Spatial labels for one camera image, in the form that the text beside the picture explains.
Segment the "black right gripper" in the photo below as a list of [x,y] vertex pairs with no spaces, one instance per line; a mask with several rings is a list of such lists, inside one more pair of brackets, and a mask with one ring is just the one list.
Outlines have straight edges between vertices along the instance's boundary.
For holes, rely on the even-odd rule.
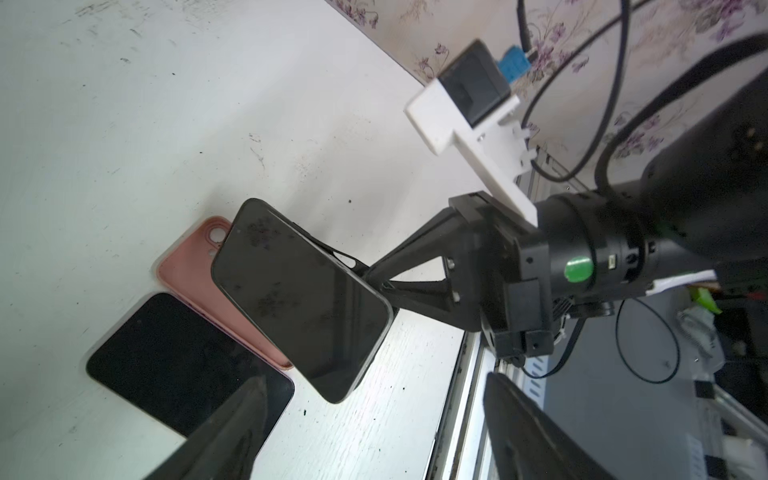
[[469,273],[480,324],[495,356],[509,363],[554,351],[555,328],[549,243],[520,213],[475,192],[449,200],[445,208],[370,267],[365,280],[383,284],[383,296],[397,309],[444,324],[460,324],[460,309],[447,279],[389,281],[453,252],[468,224]]

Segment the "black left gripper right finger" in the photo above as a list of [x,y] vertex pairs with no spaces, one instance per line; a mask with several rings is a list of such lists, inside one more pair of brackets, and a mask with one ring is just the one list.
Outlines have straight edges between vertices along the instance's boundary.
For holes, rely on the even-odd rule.
[[490,373],[485,422],[501,479],[611,479],[507,376]]

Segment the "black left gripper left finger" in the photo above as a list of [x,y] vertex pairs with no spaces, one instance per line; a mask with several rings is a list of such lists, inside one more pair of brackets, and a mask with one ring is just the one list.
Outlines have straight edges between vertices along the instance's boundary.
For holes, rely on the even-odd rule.
[[249,479],[266,419],[266,383],[250,378],[147,477]]

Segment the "black phone case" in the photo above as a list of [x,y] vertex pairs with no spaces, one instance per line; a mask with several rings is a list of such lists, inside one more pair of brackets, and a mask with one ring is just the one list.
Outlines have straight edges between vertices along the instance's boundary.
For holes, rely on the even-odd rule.
[[362,261],[358,260],[357,258],[348,255],[344,252],[341,252],[334,247],[331,247],[327,245],[326,243],[320,241],[319,239],[316,239],[314,237],[311,238],[311,241],[318,246],[321,250],[325,251],[326,253],[330,254],[332,257],[334,257],[336,260],[340,261],[344,266],[346,266],[349,270],[351,270],[355,275],[358,277],[363,277],[370,269],[370,267],[363,263]]

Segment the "phone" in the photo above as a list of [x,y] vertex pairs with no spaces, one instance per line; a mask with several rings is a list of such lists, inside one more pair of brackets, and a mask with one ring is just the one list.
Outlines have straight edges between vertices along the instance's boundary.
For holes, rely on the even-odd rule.
[[266,433],[295,392],[287,376],[167,293],[139,307],[91,355],[86,371],[184,437],[252,377],[266,386]]

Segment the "black pad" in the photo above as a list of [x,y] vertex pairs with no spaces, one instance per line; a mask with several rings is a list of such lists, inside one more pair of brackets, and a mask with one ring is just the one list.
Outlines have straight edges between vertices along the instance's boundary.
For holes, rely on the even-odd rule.
[[359,385],[395,318],[378,291],[260,199],[240,207],[211,276],[334,404]]

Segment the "pink phone case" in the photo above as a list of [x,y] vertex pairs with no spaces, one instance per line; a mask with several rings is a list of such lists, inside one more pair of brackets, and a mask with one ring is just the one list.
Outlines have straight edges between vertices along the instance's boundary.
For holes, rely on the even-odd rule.
[[211,267],[231,222],[221,216],[209,217],[188,230],[158,260],[155,274],[178,299],[273,367],[293,367],[282,354],[214,284]]

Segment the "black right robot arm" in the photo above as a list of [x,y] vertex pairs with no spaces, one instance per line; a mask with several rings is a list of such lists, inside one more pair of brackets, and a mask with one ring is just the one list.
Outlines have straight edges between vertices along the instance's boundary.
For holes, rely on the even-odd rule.
[[521,365],[552,353],[557,302],[604,316],[659,280],[709,270],[740,289],[767,280],[765,75],[612,196],[553,195],[531,219],[485,192],[452,198],[366,281],[396,308],[482,332]]

